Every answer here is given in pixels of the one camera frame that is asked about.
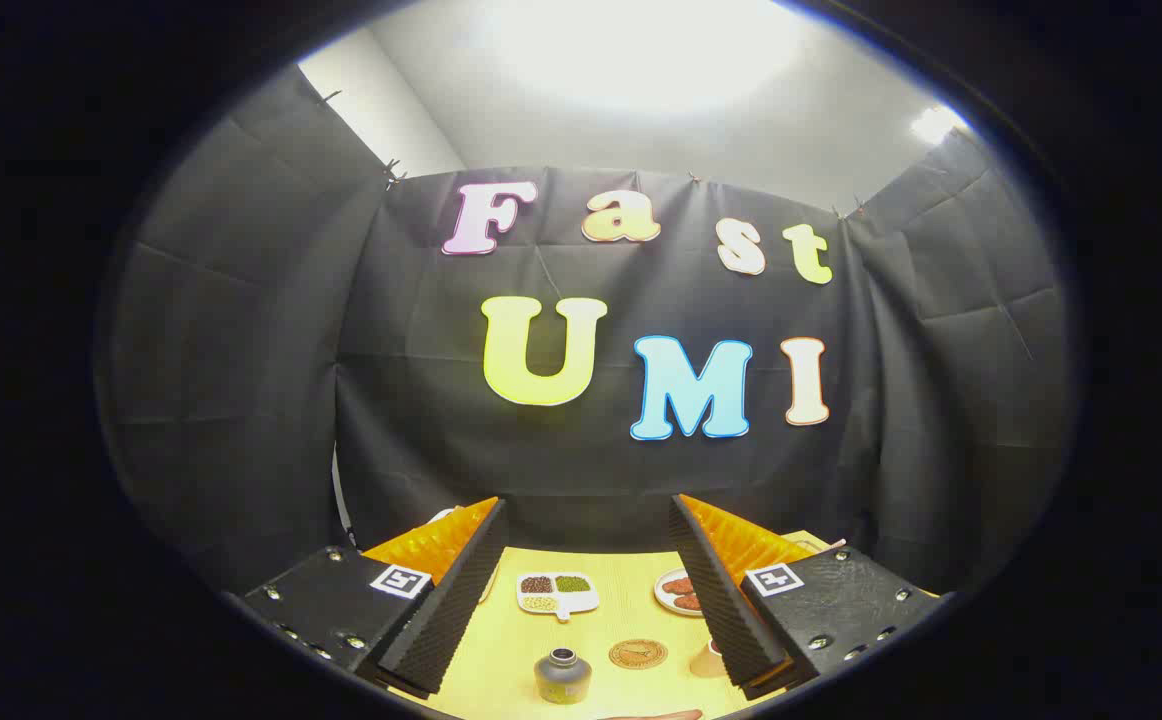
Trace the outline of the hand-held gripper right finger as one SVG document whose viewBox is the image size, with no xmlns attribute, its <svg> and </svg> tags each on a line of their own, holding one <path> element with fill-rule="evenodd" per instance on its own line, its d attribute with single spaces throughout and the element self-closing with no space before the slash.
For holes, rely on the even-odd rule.
<svg viewBox="0 0 1162 720">
<path fill-rule="evenodd" d="M 849 543 L 810 550 L 687 495 L 670 498 L 669 534 L 749 700 L 865 664 L 947 603 Z"/>
</svg>

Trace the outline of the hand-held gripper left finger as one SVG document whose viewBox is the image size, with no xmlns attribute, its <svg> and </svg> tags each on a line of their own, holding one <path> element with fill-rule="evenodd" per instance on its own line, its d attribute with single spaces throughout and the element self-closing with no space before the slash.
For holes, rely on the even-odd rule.
<svg viewBox="0 0 1162 720">
<path fill-rule="evenodd" d="M 320 664 L 426 700 L 438 693 L 507 543 L 485 498 L 371 550 L 328 546 L 239 606 Z"/>
</svg>

